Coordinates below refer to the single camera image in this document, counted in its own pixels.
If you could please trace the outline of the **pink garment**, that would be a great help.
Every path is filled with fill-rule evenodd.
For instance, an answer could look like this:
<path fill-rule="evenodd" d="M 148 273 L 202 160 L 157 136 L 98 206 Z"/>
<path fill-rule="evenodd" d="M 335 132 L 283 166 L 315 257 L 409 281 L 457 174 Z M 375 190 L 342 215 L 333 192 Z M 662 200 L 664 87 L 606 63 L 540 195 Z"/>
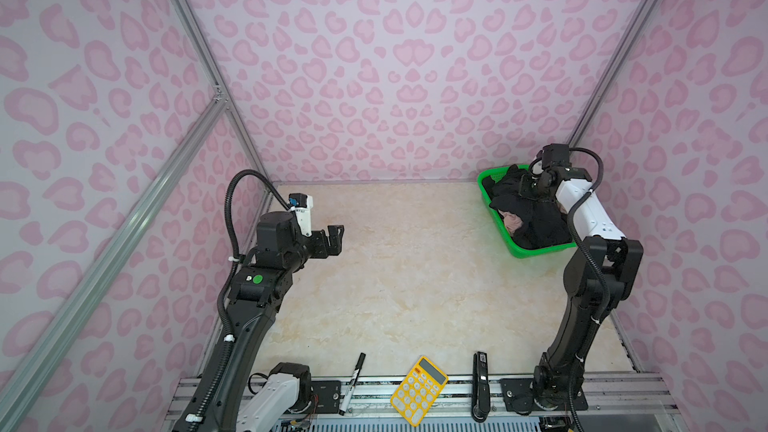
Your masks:
<path fill-rule="evenodd" d="M 506 211 L 501 211 L 500 214 L 505 229 L 510 235 L 514 235 L 523 226 L 523 220 L 516 214 Z"/>

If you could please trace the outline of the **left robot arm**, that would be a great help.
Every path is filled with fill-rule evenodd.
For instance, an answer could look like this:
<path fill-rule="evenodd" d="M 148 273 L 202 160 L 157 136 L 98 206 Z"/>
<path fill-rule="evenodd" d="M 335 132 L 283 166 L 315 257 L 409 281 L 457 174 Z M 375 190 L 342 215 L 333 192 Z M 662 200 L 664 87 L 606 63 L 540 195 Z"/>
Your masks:
<path fill-rule="evenodd" d="M 344 232 L 343 226 L 331 225 L 304 235 L 292 212 L 269 212 L 260 218 L 249 262 L 230 282 L 213 354 L 174 430 L 269 431 L 284 415 L 312 411 L 311 372 L 302 364 L 277 364 L 249 401 L 243 396 L 295 273 L 310 259 L 339 255 Z"/>

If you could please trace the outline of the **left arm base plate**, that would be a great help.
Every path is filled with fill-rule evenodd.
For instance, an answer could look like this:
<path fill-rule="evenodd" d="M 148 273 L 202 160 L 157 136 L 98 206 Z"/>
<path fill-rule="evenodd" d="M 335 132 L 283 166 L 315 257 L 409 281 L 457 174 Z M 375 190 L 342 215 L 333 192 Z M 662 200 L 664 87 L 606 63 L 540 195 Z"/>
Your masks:
<path fill-rule="evenodd" d="M 311 398 L 314 400 L 313 413 L 338 415 L 342 401 L 342 382 L 339 380 L 313 380 Z"/>

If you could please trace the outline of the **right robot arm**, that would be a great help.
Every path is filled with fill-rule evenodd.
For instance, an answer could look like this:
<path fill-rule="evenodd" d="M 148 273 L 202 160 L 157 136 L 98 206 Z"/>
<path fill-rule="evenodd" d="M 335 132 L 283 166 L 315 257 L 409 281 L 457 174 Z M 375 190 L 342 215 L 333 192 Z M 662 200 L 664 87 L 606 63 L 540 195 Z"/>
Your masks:
<path fill-rule="evenodd" d="M 573 410 L 586 359 L 602 322 L 627 299 L 643 247 L 614 224 L 596 196 L 598 181 L 581 168 L 557 166 L 541 174 L 540 191 L 566 212 L 576 251 L 563 273 L 567 306 L 553 343 L 542 354 L 530 385 L 541 410 Z"/>

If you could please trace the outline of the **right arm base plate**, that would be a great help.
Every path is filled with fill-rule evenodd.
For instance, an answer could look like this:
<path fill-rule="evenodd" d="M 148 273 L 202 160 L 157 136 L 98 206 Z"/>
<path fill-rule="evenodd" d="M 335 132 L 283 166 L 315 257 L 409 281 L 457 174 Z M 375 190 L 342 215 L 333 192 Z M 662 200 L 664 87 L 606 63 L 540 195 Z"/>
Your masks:
<path fill-rule="evenodd" d="M 582 390 L 569 397 L 567 389 L 557 387 L 548 387 L 536 392 L 532 378 L 503 378 L 499 383 L 507 412 L 523 416 L 541 413 L 564 415 L 572 408 L 577 412 L 589 408 Z"/>

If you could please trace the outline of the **black shirt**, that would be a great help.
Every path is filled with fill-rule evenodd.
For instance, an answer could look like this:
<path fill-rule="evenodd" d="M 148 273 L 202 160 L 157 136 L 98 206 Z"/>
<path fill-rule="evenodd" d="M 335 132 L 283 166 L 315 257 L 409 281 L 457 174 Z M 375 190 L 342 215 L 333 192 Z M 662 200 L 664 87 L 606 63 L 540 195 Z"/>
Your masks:
<path fill-rule="evenodd" d="M 521 249 L 540 250 L 571 243 L 566 216 L 555 202 L 520 196 L 520 180 L 526 172 L 530 171 L 512 165 L 498 180 L 485 177 L 481 185 L 490 200 L 489 208 L 497 214 L 503 226 L 501 211 L 516 214 L 523 220 L 523 226 L 514 235 L 510 235 L 504 226 L 508 237 Z"/>

